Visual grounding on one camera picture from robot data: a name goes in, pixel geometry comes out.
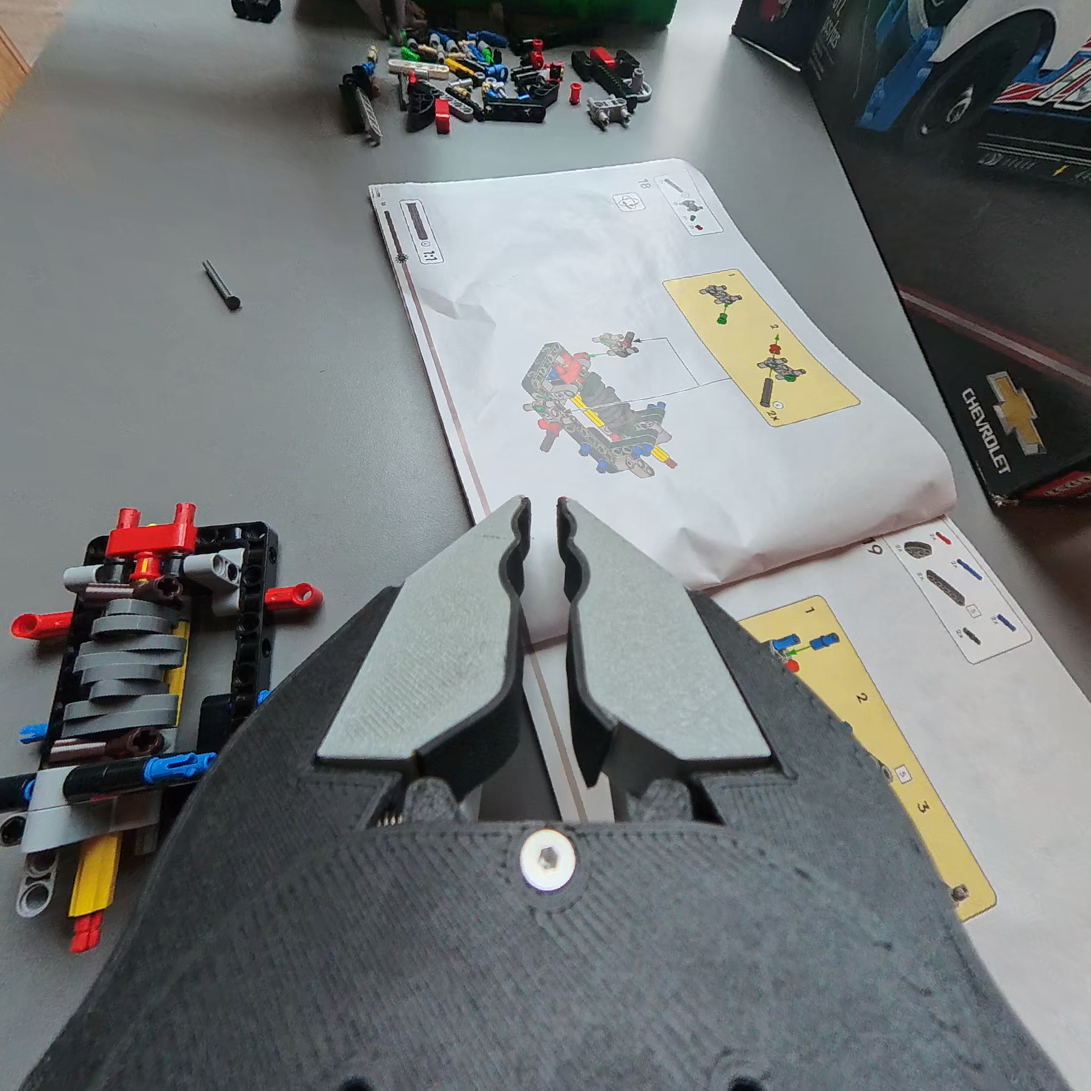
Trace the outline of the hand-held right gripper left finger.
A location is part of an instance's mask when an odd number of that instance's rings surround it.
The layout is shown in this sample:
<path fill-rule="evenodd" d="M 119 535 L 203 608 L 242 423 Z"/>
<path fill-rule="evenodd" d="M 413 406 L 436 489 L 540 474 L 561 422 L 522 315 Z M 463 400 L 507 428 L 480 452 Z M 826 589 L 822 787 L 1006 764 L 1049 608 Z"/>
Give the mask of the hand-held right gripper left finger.
<path fill-rule="evenodd" d="M 467 798 L 517 748 L 529 497 L 401 584 L 317 759 L 444 780 Z"/>

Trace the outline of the lego instruction booklet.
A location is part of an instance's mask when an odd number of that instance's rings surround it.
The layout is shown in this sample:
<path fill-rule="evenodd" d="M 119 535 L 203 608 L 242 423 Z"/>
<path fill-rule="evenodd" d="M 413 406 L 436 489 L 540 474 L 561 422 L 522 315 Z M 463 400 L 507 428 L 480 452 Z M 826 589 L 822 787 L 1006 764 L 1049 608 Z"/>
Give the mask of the lego instruction booklet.
<path fill-rule="evenodd" d="M 531 497 L 527 696 L 566 819 L 558 497 L 720 603 L 880 762 L 1002 990 L 1089 1089 L 1089 700 L 948 517 L 947 456 L 682 160 L 372 203 L 473 520 Z"/>

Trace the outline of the pile of lego pieces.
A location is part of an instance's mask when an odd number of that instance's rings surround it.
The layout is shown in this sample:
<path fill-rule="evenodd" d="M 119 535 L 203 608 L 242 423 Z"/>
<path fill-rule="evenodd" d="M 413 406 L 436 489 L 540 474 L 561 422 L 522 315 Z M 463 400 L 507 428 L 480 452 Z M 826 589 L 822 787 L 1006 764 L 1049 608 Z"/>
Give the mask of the pile of lego pieces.
<path fill-rule="evenodd" d="M 560 101 L 584 107 L 599 130 L 627 127 L 652 95 L 642 60 L 601 43 L 607 28 L 563 45 L 487 31 L 387 31 L 359 2 L 352 5 L 388 46 L 368 46 L 338 91 L 346 128 L 370 146 L 382 140 L 376 105 L 387 89 L 407 132 L 441 135 L 454 120 L 541 124 Z"/>

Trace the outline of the black lego box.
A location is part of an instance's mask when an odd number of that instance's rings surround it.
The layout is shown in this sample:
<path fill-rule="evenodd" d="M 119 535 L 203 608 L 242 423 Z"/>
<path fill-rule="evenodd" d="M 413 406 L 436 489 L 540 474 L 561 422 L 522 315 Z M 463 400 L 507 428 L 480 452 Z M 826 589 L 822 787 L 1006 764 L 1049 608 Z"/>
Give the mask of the black lego box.
<path fill-rule="evenodd" d="M 984 491 L 1090 497 L 1090 3 L 752 1 L 804 77 Z"/>

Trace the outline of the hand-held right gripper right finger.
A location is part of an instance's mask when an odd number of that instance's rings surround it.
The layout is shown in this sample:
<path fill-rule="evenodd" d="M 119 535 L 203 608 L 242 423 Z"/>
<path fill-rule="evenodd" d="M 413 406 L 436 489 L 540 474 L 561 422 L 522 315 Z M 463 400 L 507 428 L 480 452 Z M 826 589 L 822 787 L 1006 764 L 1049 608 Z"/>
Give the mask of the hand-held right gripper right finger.
<path fill-rule="evenodd" d="M 774 754 L 690 591 L 571 497 L 558 500 L 572 742 L 586 784 L 646 789 L 755 771 Z"/>

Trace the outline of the black lego frame assembly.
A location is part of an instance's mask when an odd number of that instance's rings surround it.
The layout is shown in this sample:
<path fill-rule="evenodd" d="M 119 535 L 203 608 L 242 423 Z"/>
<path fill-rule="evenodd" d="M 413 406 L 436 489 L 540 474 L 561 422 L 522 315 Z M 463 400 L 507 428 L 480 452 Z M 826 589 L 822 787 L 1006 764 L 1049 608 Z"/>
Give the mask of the black lego frame assembly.
<path fill-rule="evenodd" d="M 276 614 L 304 618 L 323 594 L 277 584 L 276 532 L 263 521 L 197 525 L 181 503 L 145 524 L 124 507 L 62 575 L 68 611 L 26 612 L 10 633 L 62 648 L 48 719 L 23 727 L 31 771 L 2 777 L 2 846 L 23 863 L 17 918 L 52 904 L 74 861 L 65 918 L 113 906 L 123 849 L 153 853 L 197 780 L 269 695 Z M 180 740 L 185 674 L 199 621 L 233 634 L 228 690 L 201 702 L 195 741 Z"/>

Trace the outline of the green plastic bin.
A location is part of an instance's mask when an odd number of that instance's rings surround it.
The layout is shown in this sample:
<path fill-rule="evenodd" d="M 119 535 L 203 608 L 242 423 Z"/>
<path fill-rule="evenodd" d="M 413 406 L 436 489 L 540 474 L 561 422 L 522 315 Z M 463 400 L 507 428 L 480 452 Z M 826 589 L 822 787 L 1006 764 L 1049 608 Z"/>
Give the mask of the green plastic bin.
<path fill-rule="evenodd" d="M 676 1 L 377 1 L 358 3 L 387 31 L 496 32 L 507 40 L 563 45 L 611 26 L 661 31 Z"/>

